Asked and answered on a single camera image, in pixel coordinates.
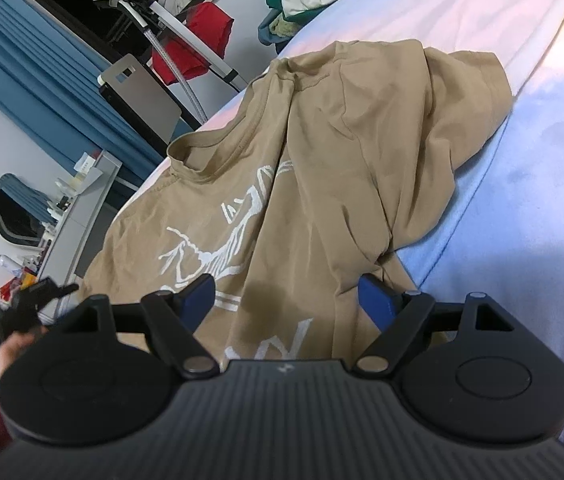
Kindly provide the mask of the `person left hand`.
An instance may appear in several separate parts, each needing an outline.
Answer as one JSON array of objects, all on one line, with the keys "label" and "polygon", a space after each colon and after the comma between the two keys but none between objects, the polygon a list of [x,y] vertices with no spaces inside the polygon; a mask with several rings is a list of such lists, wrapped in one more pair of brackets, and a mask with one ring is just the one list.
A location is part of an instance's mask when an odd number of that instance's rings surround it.
[{"label": "person left hand", "polygon": [[48,332],[40,326],[28,333],[14,332],[0,346],[0,376],[15,362],[20,354]]}]

